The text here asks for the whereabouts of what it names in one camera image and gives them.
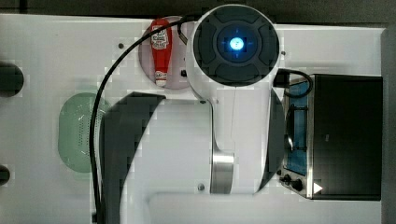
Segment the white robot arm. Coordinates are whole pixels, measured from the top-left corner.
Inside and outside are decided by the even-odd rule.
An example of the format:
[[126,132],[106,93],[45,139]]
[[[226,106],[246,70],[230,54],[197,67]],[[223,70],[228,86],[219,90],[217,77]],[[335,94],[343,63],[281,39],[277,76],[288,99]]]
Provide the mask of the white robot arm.
[[192,98],[132,92],[106,112],[104,224],[149,224],[159,194],[252,196],[263,188],[283,157],[279,45],[259,10],[215,7],[187,42]]

